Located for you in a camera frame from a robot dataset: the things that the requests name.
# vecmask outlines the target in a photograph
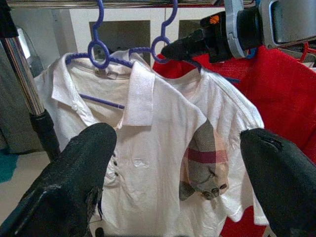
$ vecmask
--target orange logo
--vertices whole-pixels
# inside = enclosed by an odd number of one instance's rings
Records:
[[[216,25],[219,23],[219,15],[211,16],[209,23]]]

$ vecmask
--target hanger hook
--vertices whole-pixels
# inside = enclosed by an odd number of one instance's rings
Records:
[[[95,67],[100,68],[100,69],[105,69],[109,65],[111,58],[110,58],[110,52],[108,48],[101,40],[99,40],[98,28],[103,23],[104,7],[103,7],[102,0],[97,0],[97,2],[98,2],[98,7],[99,7],[99,17],[98,17],[98,20],[92,26],[93,39],[88,45],[88,55],[89,55],[91,63]],[[105,53],[105,61],[103,63],[99,63],[97,60],[95,60],[93,56],[92,50],[95,45],[100,46]]]
[[[154,41],[152,43],[152,46],[151,46],[151,53],[152,53],[152,56],[153,56],[154,60],[156,62],[162,63],[162,64],[169,62],[169,59],[160,59],[160,58],[158,58],[156,53],[155,53],[155,47],[156,47],[156,44],[159,41],[163,41],[166,44],[170,44],[171,43],[170,39],[168,37],[166,37],[166,27],[168,25],[170,25],[171,22],[176,17],[176,14],[177,14],[177,11],[178,11],[178,0],[172,0],[172,2],[173,2],[172,13],[171,13],[170,17],[161,24],[161,34],[160,34],[160,36],[158,36],[157,38],[154,39]]]
[[[162,37],[165,37],[165,35],[166,35],[166,27],[171,24],[171,22],[174,20],[174,18],[177,15],[178,0],[172,0],[172,2],[173,2],[172,13],[171,13],[170,17],[161,24],[161,36]]]
[[[104,7],[103,7],[103,1],[102,0],[97,0],[98,2],[98,7],[99,7],[99,17],[98,20],[93,24],[92,26],[92,33],[93,33],[93,38],[95,40],[99,39],[99,33],[98,33],[98,28],[101,26],[103,23],[103,18],[104,18]]]

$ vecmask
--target floor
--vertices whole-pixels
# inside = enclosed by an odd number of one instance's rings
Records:
[[[48,165],[45,152],[21,155],[10,181],[0,183],[0,224],[16,207],[25,191]]]

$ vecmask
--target metal pole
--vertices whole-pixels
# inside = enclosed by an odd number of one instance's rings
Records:
[[[33,130],[38,134],[49,159],[53,161],[60,154],[54,123],[40,102],[31,69],[24,56],[18,32],[10,15],[10,8],[5,0],[0,0],[0,39],[24,94]]]
[[[8,59],[12,65],[18,82],[22,88],[26,104],[32,115],[44,113],[44,106],[41,103],[37,89],[34,84],[33,76],[18,37],[5,38],[1,40]]]

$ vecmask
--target shirt collar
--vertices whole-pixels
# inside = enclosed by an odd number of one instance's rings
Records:
[[[82,121],[87,126],[90,126],[99,121],[94,118],[90,108],[80,97],[72,78],[69,75],[66,65],[66,57],[68,55],[69,54],[63,55],[56,62],[55,67],[53,67],[53,90],[51,98],[71,106],[81,117]],[[113,72],[118,76],[126,76],[126,74],[130,74],[127,103],[125,105],[122,120],[118,126],[152,125],[155,74],[150,71],[149,66],[138,54],[133,53],[131,57],[129,57],[128,51],[119,51],[112,54],[112,56],[121,59],[128,58],[130,61],[134,62],[132,69],[116,63],[110,63],[106,68],[106,73]],[[87,69],[96,70],[89,59],[77,59],[73,60],[72,63],[78,63]]]

